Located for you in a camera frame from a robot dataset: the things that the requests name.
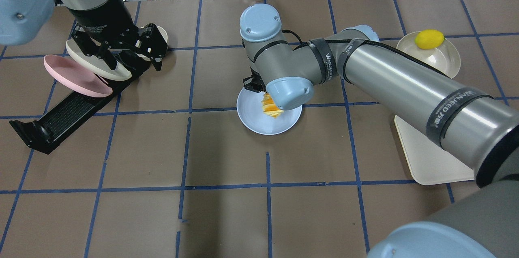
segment table surface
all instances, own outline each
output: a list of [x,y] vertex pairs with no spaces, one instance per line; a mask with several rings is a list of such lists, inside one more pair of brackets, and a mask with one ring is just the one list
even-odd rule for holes
[[[33,41],[0,47],[0,257],[363,257],[476,190],[416,184],[394,115],[339,78],[315,88],[291,130],[249,131],[236,112],[250,75],[238,19],[258,2],[127,3],[136,25],[167,30],[163,70],[50,156],[26,148],[8,121],[38,119],[70,93],[43,56],[67,56],[74,18],[56,7]],[[462,58],[455,79],[519,108],[519,0],[266,2],[303,40],[358,24],[393,46],[443,31]]]

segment lemon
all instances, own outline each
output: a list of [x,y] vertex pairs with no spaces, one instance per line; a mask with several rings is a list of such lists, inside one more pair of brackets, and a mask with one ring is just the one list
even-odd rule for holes
[[445,40],[443,33],[438,30],[423,30],[415,38],[415,44],[421,49],[434,49]]

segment white bowl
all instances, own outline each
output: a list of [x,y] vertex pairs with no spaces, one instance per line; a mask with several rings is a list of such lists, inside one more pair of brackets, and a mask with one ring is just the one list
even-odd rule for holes
[[434,49],[421,49],[415,43],[420,32],[405,35],[397,44],[397,49],[443,72],[451,79],[459,73],[461,58],[456,47],[449,40]]
[[280,134],[289,130],[301,116],[302,106],[285,111],[277,118],[265,115],[261,103],[264,93],[254,93],[242,88],[236,108],[241,122],[250,130],[264,135]]

